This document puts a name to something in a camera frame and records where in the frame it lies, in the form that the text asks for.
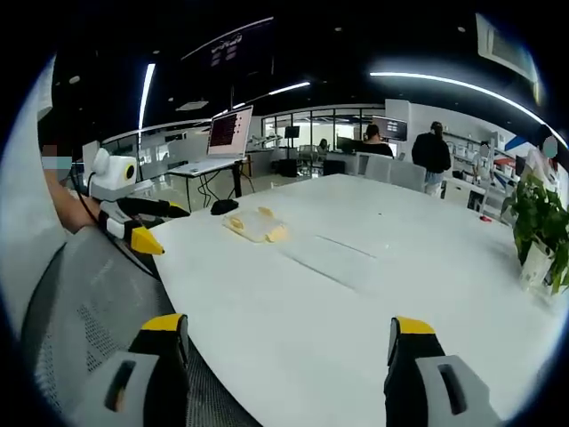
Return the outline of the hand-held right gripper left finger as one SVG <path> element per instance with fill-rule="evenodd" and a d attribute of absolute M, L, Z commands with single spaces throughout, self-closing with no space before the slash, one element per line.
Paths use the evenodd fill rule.
<path fill-rule="evenodd" d="M 188 321 L 180 313 L 146 322 L 127 351 L 101 364 L 70 416 L 73 426 L 184 426 Z"/>

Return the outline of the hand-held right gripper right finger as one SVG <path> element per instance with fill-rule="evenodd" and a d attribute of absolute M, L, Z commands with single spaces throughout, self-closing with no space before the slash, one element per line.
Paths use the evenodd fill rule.
<path fill-rule="evenodd" d="M 501 425 L 488 386 L 460 357 L 445 354 L 429 324 L 393 317 L 387 365 L 387 426 Z"/>

